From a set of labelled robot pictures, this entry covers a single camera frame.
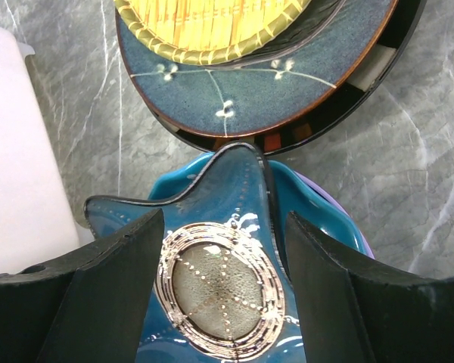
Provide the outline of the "turquoise polka dot plate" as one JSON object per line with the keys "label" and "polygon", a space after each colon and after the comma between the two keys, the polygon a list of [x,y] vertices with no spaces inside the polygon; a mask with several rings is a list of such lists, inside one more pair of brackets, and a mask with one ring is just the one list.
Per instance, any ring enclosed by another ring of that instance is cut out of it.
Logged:
{"label": "turquoise polka dot plate", "polygon": [[[202,154],[180,169],[163,174],[155,181],[148,198],[162,200],[183,191],[194,181],[212,156],[212,153]],[[363,253],[359,250],[359,236],[343,215],[338,215],[337,210],[332,209],[310,187],[306,186],[294,174],[293,169],[274,160],[270,160],[269,165],[277,187],[282,224],[285,223],[287,214],[295,211],[330,237]]]}

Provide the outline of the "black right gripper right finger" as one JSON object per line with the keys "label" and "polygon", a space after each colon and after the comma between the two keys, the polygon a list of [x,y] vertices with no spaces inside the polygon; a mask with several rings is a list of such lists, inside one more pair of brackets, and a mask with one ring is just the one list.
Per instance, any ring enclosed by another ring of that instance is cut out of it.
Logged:
{"label": "black right gripper right finger", "polygon": [[296,213],[285,246],[310,362],[454,362],[454,277],[369,258]]}

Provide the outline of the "blue star-shaped dish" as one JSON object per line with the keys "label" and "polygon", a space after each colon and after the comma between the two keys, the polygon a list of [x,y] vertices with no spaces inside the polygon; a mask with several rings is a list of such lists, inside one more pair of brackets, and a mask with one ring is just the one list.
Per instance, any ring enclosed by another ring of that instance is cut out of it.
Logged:
{"label": "blue star-shaped dish", "polygon": [[233,142],[172,197],[94,196],[84,206],[97,237],[154,209],[163,212],[163,246],[136,361],[305,361],[278,251],[274,179],[262,153]]}

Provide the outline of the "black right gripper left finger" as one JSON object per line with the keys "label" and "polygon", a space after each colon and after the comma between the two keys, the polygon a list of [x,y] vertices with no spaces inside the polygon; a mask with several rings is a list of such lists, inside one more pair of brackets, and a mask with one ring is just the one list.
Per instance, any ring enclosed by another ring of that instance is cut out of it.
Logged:
{"label": "black right gripper left finger", "polygon": [[0,362],[132,362],[160,258],[164,217],[0,274]]}

